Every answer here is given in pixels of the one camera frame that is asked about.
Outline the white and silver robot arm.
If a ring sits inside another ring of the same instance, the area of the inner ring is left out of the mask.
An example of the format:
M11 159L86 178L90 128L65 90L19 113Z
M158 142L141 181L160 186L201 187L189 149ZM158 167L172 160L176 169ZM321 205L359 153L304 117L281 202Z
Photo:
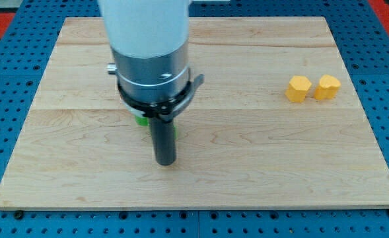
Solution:
M193 99L204 76L188 63L190 0L98 0L118 90L136 116L165 123Z

